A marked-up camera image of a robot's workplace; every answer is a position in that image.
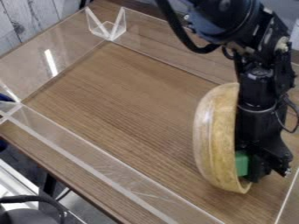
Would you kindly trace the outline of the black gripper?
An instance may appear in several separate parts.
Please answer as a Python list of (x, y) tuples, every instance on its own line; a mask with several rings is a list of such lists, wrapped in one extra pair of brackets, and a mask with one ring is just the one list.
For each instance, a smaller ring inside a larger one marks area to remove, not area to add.
[(269, 108), (237, 105), (236, 151), (248, 157), (247, 180), (259, 180), (275, 171), (281, 177), (291, 172), (293, 154), (285, 146), (281, 131), (285, 124), (287, 106)]

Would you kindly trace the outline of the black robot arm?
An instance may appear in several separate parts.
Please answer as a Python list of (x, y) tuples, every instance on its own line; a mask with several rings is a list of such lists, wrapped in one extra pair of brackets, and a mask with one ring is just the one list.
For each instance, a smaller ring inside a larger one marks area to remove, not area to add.
[(287, 109), (293, 106), (287, 92), (295, 87), (288, 30), (279, 16), (259, 0), (187, 0), (188, 23), (209, 44), (232, 52), (237, 75), (237, 150), (247, 155), (244, 178), (259, 181), (271, 172), (285, 175), (293, 160), (281, 132)]

